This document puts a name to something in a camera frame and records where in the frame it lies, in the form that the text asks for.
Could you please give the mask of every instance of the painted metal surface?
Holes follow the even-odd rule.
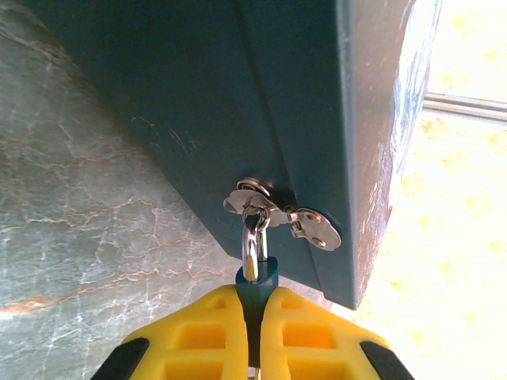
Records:
[[[241,220],[222,201],[256,177],[343,237],[327,253],[270,231],[280,274],[358,306],[425,92],[438,0],[27,3],[227,253],[241,256]]]

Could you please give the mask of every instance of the cabinet door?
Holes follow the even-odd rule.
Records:
[[[358,306],[421,108],[439,0],[26,2],[229,255],[241,257],[242,220],[222,202],[255,177],[341,235],[327,252],[287,225],[269,229],[280,274]]]

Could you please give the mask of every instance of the metal latch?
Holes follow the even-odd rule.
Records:
[[[272,201],[269,189],[251,177],[242,178],[237,183],[236,190],[223,201],[223,208],[233,214],[245,215],[247,207],[266,210],[269,227],[290,223],[294,238],[306,238],[320,249],[333,251],[341,244],[340,234],[324,215],[310,208],[296,210],[286,207],[282,210]]]

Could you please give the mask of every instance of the yellow tool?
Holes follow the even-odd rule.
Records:
[[[381,337],[278,287],[269,218],[245,207],[235,285],[133,332],[92,380],[413,379]]]

